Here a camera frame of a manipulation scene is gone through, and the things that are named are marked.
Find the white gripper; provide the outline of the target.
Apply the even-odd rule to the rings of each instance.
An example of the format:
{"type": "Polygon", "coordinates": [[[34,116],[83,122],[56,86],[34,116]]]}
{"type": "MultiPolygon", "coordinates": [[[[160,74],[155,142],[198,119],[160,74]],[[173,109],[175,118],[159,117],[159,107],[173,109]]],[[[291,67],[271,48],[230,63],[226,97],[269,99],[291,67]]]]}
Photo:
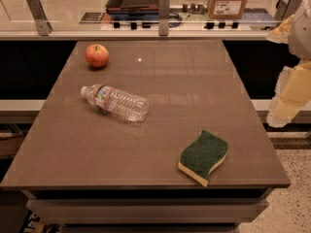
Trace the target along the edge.
{"type": "MultiPolygon", "coordinates": [[[[311,60],[311,0],[302,0],[294,15],[268,33],[266,40],[289,45],[290,53],[311,60]]],[[[311,62],[285,66],[275,86],[266,122],[280,128],[290,123],[311,100],[311,62]]]]}

